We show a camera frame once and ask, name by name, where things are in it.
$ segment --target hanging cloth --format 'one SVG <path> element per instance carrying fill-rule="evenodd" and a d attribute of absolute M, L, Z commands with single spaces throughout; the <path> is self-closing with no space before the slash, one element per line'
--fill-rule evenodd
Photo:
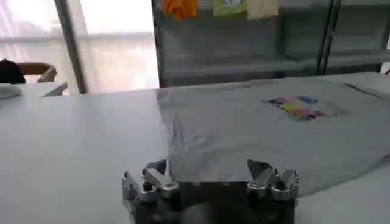
<path fill-rule="evenodd" d="M 165 14 L 172 14 L 174 19 L 197 17 L 199 0 L 163 0 Z"/>
<path fill-rule="evenodd" d="M 248 19 L 263 19 L 279 13 L 278 0 L 246 0 Z"/>
<path fill-rule="evenodd" d="M 246 10 L 246 0 L 213 0 L 214 16 L 233 15 Z"/>

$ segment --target colorful graphic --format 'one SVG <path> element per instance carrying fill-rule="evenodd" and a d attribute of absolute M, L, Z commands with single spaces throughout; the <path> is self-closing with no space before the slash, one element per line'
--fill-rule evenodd
<path fill-rule="evenodd" d="M 263 102 L 286 111 L 291 119 L 300 121 L 310 121 L 317 117 L 340 117 L 348 113 L 331 102 L 307 96 L 278 97 Z"/>

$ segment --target chair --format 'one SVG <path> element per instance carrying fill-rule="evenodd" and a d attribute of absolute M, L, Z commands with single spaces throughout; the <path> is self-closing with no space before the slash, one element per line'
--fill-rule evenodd
<path fill-rule="evenodd" d="M 17 63 L 24 75 L 40 75 L 37 82 L 54 82 L 57 70 L 53 65 L 41 62 Z"/>

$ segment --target white table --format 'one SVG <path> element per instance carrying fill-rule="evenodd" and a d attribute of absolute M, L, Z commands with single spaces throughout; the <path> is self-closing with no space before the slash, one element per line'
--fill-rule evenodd
<path fill-rule="evenodd" d="M 0 110 L 0 143 L 0 222 L 7 224 L 128 224 L 121 175 L 168 151 L 155 91 L 47 97 Z M 388 223 L 389 172 L 301 199 L 297 223 Z"/>
<path fill-rule="evenodd" d="M 40 83 L 28 83 L 16 85 L 22 90 L 22 96 L 26 98 L 40 98 L 45 97 L 51 91 L 61 87 L 58 83 L 54 82 L 40 82 Z M 56 91 L 50 96 L 60 96 L 62 91 Z"/>
<path fill-rule="evenodd" d="M 14 113 L 30 104 L 35 104 L 42 97 L 61 96 L 62 92 L 67 89 L 68 84 L 59 85 L 54 82 L 28 83 L 16 85 L 21 89 L 21 95 L 11 99 L 0 100 L 0 111 L 5 113 Z"/>

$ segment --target orange cloth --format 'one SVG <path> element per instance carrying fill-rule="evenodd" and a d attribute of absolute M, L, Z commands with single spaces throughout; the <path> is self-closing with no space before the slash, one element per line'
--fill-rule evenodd
<path fill-rule="evenodd" d="M 165 14 L 172 14 L 174 19 L 197 17 L 199 0 L 163 0 Z"/>

